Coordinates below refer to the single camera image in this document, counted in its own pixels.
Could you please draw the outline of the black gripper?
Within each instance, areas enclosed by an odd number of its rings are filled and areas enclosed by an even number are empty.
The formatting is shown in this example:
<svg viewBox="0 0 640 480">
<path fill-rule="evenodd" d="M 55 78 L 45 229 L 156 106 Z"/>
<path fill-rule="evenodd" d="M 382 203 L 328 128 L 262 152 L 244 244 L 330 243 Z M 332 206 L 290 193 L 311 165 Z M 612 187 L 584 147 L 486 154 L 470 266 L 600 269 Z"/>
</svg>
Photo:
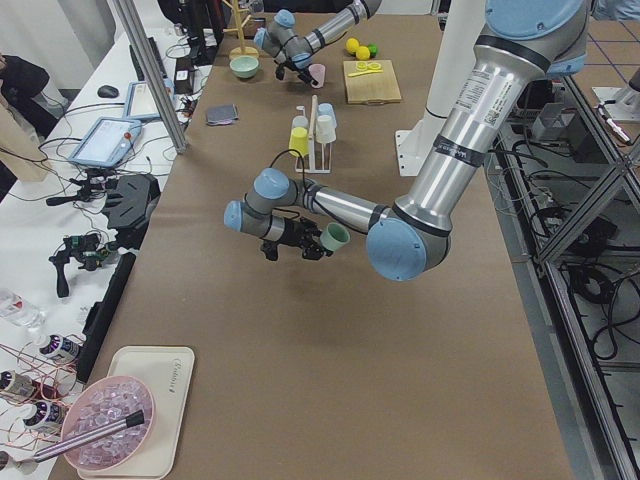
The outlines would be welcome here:
<svg viewBox="0 0 640 480">
<path fill-rule="evenodd" d="M 285 71 L 289 70 L 295 73 L 300 80 L 308 85 L 318 85 L 319 81 L 309 71 L 310 58 L 304 57 L 297 60 L 288 58 L 282 63 L 278 63 L 276 67 L 276 78 L 282 81 L 285 77 Z"/>
<path fill-rule="evenodd" d="M 319 241 L 322 230 L 317 223 L 301 217 L 299 220 L 284 218 L 284 231 L 278 240 L 263 240 L 260 250 L 265 255 L 277 255 L 278 246 L 286 245 L 297 247 L 302 251 L 305 260 L 320 260 L 323 257 L 331 257 L 333 251 L 324 248 Z"/>
</svg>

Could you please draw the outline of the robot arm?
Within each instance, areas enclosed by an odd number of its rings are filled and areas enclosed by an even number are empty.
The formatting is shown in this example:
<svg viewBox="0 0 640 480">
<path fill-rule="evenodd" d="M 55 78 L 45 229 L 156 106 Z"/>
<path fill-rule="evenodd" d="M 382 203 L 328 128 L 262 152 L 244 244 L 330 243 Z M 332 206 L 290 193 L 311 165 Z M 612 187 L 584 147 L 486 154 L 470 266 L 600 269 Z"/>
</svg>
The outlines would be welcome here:
<svg viewBox="0 0 640 480">
<path fill-rule="evenodd" d="M 227 205 L 225 225 L 259 238 L 269 258 L 281 245 L 329 254 L 342 230 L 365 235 L 369 261 L 387 279 L 438 266 L 452 212 L 525 87 L 583 67 L 590 13 L 586 1 L 452 2 L 438 61 L 463 66 L 466 76 L 448 83 L 452 107 L 440 132 L 412 132 L 422 165 L 407 194 L 385 206 L 269 167 Z"/>
<path fill-rule="evenodd" d="M 353 1 L 305 36 L 295 31 L 295 15 L 281 9 L 265 27 L 257 29 L 254 43 L 274 59 L 279 80 L 284 79 L 285 70 L 289 69 L 304 83 L 317 85 L 309 70 L 312 56 L 338 41 L 354 25 L 370 19 L 380 5 L 380 0 Z"/>
</svg>

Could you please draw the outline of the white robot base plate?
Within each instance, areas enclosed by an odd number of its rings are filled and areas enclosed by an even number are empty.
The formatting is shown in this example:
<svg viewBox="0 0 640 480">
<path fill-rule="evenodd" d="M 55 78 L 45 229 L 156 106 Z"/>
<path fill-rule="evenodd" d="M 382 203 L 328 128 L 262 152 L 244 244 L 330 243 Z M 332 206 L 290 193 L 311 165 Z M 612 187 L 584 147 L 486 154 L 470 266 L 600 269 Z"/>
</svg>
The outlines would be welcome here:
<svg viewBox="0 0 640 480">
<path fill-rule="evenodd" d="M 437 132 L 416 126 L 394 134 L 398 171 L 402 177 L 415 177 L 432 149 Z"/>
</svg>

